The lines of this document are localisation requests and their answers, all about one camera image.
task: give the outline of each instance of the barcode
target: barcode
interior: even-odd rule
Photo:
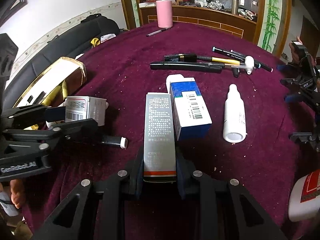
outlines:
[[[83,115],[82,114],[75,114],[75,113],[70,113],[70,112],[66,112],[66,118],[73,120],[73,121],[78,121],[78,120],[82,120],[83,119]]]
[[[187,97],[189,98],[189,101],[191,104],[191,110],[193,112],[195,119],[201,119],[202,114],[201,114],[200,108],[198,106],[198,102],[196,100],[196,95],[191,94],[191,95],[187,95]]]

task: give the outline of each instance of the white plastic bottle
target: white plastic bottle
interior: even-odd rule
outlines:
[[[9,201],[9,202],[11,201],[11,198],[9,197],[9,195],[4,191],[0,192],[0,199],[3,201]],[[5,204],[5,203],[0,202],[0,205],[2,206],[2,208],[7,213],[8,216],[14,217],[14,216],[19,215],[18,210],[16,209],[16,207],[13,204],[10,205],[10,204]]]
[[[237,86],[231,84],[224,104],[223,138],[227,142],[238,143],[242,142],[246,135],[244,103]]]
[[[292,222],[315,217],[320,208],[320,169],[299,179],[289,198],[288,216]]]

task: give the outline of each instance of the maroon tablecloth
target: maroon tablecloth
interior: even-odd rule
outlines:
[[[87,68],[89,81],[77,95],[106,98],[109,103],[106,129],[110,135],[127,137],[129,147],[122,150],[73,145],[68,151],[53,156],[52,172],[26,181],[28,204],[23,214],[28,225],[32,230],[39,228],[82,179],[98,181],[123,169],[143,142],[146,94],[166,92],[166,77],[181,73],[196,79],[212,119],[205,138],[179,143],[185,158],[215,179],[238,179],[274,222],[284,225],[290,236],[295,232],[291,228],[297,225],[287,222],[288,197],[299,169],[297,161],[302,155],[288,134],[311,130],[313,117],[306,108],[289,107],[284,102],[288,90],[279,83],[282,75],[275,69],[280,61],[252,43],[207,27],[175,23],[171,30],[146,37],[157,29],[156,24],[149,24],[121,34],[79,59]],[[221,74],[150,70],[150,62],[168,54],[195,52],[218,56],[212,53],[212,46],[252,55],[274,71],[259,69],[251,75],[242,73],[235,79],[229,70]],[[222,138],[224,102],[231,83],[238,86],[244,101],[248,133],[246,139],[236,145]],[[310,163],[314,153],[310,150],[306,156],[303,164]],[[301,175],[314,167],[304,165],[303,168],[306,170]],[[192,239],[188,215],[191,205],[168,196],[129,205],[127,239]]]

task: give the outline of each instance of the bamboo painting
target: bamboo painting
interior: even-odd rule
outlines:
[[[266,28],[264,29],[264,37],[262,42],[262,48],[270,51],[272,50],[272,47],[270,46],[270,38],[272,38],[274,35],[276,35],[276,21],[280,21],[278,17],[278,13],[280,11],[280,8],[277,7],[279,0],[266,0],[268,2],[268,15],[267,15],[267,22]]]

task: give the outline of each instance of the cardboard box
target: cardboard box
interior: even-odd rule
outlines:
[[[177,140],[204,137],[212,121],[195,79],[179,75],[168,81],[169,77],[167,87]]]
[[[148,182],[176,180],[176,155],[170,95],[148,93],[144,130],[143,177]]]
[[[61,57],[44,70],[23,92],[13,107],[42,103],[52,92],[50,106],[63,102],[61,84],[65,81],[68,94],[74,93],[87,81],[85,66],[73,58]]]
[[[66,107],[65,122],[92,118],[98,123],[98,126],[104,125],[106,108],[108,107],[106,99],[69,96],[64,102],[64,106]]]

